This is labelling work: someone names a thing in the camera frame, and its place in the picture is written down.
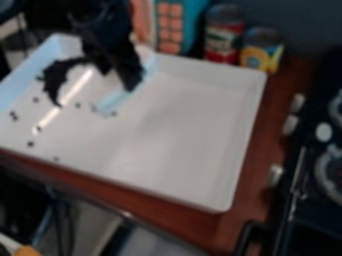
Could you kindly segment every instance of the wall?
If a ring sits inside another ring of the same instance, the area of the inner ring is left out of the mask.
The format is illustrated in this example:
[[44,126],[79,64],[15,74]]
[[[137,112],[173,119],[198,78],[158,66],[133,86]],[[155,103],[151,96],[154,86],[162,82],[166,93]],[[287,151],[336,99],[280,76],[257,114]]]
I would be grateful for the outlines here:
[[212,0],[242,7],[247,20],[272,26],[284,37],[288,49],[321,55],[342,46],[342,0]]

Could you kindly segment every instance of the orange box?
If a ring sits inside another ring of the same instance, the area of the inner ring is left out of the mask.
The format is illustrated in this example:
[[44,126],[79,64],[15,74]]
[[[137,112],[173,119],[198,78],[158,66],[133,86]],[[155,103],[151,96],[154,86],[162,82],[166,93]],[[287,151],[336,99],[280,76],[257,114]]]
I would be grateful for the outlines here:
[[159,26],[162,28],[169,27],[170,24],[170,18],[167,16],[161,16],[159,17]]
[[172,17],[182,17],[183,16],[183,6],[180,4],[171,5],[171,16]]
[[174,30],[182,30],[183,21],[181,19],[171,19],[171,28]]
[[168,3],[160,3],[158,4],[158,12],[161,15],[167,15],[170,10],[170,5]]
[[165,53],[178,54],[180,52],[180,45],[169,42],[162,42],[159,45],[159,50]]
[[171,33],[171,40],[175,43],[183,42],[183,33],[181,32],[172,32]]
[[161,29],[159,31],[159,37],[163,40],[169,40],[171,37],[171,32],[167,29]]

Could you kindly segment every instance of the white tray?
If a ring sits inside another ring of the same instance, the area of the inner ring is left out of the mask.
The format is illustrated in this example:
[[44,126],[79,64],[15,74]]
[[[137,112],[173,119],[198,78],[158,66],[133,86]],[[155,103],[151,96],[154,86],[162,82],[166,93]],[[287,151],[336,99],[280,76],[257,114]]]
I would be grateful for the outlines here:
[[[139,52],[150,73],[132,95],[115,72],[102,77],[95,67],[76,67],[60,110],[35,77],[54,59],[79,56],[80,42],[48,39],[0,86],[0,147],[205,211],[228,210],[266,75]],[[113,108],[117,116],[108,117]]]

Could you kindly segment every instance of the black cable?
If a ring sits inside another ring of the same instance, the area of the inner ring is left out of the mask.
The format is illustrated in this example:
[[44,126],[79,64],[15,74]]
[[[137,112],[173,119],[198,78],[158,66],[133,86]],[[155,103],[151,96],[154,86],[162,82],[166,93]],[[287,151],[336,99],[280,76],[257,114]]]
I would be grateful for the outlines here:
[[57,237],[57,251],[58,256],[64,256],[63,250],[63,241],[62,241],[62,228],[61,228],[61,221],[57,207],[58,202],[53,200],[52,202],[52,214],[55,222],[55,229],[56,229],[56,237]]
[[72,256],[74,252],[74,245],[75,245],[75,230],[74,230],[74,223],[72,218],[72,207],[71,205],[67,205],[67,220],[68,220],[68,256]]
[[51,198],[52,202],[52,216],[55,223],[55,229],[56,229],[56,239],[57,239],[57,252],[58,256],[65,256],[64,255],[64,248],[63,248],[63,241],[62,241],[62,228],[61,228],[61,221],[60,221],[60,215],[58,212],[58,197],[53,191],[52,188],[46,186],[46,192]]

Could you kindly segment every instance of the red can label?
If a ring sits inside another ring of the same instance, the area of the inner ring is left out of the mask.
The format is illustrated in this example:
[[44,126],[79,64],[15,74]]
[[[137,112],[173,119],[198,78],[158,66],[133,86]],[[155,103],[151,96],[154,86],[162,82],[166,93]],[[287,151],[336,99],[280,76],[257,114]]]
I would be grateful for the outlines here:
[[226,26],[209,25],[206,30],[206,59],[236,64],[243,30],[244,23]]

